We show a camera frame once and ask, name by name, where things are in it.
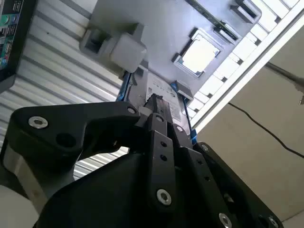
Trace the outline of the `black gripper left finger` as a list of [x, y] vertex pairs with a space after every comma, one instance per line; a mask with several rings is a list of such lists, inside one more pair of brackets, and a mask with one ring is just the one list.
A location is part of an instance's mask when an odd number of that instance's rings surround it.
[[158, 98], [26, 107], [9, 121], [4, 167], [38, 211], [61, 189], [128, 154], [158, 153]]

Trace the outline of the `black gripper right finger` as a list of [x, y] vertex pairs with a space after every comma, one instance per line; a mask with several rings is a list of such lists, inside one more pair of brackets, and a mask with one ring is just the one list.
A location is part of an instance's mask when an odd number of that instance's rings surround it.
[[192, 142], [158, 98], [158, 226], [280, 228], [262, 200], [204, 143]]

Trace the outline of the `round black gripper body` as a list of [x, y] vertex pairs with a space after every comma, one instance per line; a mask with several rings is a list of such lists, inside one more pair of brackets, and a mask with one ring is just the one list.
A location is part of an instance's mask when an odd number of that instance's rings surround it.
[[58, 191], [39, 216], [41, 228], [219, 228], [211, 202], [189, 165], [171, 154], [128, 154]]

